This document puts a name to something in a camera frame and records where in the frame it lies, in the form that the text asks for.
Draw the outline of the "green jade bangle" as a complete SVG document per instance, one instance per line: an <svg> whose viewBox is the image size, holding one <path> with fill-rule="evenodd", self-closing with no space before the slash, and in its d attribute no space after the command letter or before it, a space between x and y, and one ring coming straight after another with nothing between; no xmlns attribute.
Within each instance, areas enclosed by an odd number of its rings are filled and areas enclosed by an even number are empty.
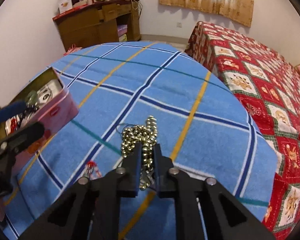
<svg viewBox="0 0 300 240"><path fill-rule="evenodd" d="M40 103L38 93L34 90L30 91L27 97L25 98L26 109L28 112L36 113L38 111Z"/></svg>

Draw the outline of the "blue plaid tablecloth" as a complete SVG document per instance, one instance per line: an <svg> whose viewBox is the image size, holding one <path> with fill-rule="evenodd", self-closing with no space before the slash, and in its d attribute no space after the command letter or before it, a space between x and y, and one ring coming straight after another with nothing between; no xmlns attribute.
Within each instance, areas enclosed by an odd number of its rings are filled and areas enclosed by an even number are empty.
<svg viewBox="0 0 300 240"><path fill-rule="evenodd" d="M216 178L259 220L273 188L277 158L251 114L201 64L169 45L107 43L54 62L78 115L14 178L4 233L17 239L80 175L122 163L129 125L157 121L163 155L197 179Z"/></svg>

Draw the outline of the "red patterned bedspread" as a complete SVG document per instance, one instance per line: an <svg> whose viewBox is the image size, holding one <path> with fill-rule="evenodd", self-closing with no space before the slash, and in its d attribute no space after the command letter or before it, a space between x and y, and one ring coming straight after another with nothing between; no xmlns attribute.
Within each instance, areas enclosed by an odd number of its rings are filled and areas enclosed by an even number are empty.
<svg viewBox="0 0 300 240"><path fill-rule="evenodd" d="M213 72L241 102L277 155L264 225L290 239L300 222L300 70L237 31L198 22L186 54Z"/></svg>

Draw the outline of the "red flat box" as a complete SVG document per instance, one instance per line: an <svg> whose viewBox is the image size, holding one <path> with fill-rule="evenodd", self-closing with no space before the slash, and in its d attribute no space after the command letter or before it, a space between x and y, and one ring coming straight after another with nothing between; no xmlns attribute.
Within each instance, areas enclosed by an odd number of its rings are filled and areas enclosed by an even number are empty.
<svg viewBox="0 0 300 240"><path fill-rule="evenodd" d="M87 9L88 6L87 5L83 5L83 6L80 6L80 7L75 7L75 8L72 8L70 10L67 10L63 13L60 13L58 15L56 15L55 17L52 18L53 22L57 22L58 20L60 19L64 19L68 16L72 16L76 13L79 13L79 12L82 12L83 10Z"/></svg>

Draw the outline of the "white product box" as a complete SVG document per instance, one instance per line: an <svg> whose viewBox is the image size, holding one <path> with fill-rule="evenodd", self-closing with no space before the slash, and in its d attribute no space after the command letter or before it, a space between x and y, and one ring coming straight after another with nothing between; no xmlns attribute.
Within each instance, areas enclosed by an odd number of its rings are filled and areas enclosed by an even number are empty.
<svg viewBox="0 0 300 240"><path fill-rule="evenodd" d="M60 14L72 9L72 0L57 0L57 4Z"/></svg>

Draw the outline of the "brown wooden desk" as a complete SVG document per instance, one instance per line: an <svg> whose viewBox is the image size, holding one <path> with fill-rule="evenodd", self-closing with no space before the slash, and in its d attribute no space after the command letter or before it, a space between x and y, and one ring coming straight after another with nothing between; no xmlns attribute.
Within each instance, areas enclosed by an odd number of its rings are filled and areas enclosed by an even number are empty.
<svg viewBox="0 0 300 240"><path fill-rule="evenodd" d="M127 26L127 40L138 41L140 33L140 0L112 0L87 5L82 12L54 22L62 44L68 50L73 44L87 48L118 42L120 25Z"/></svg>

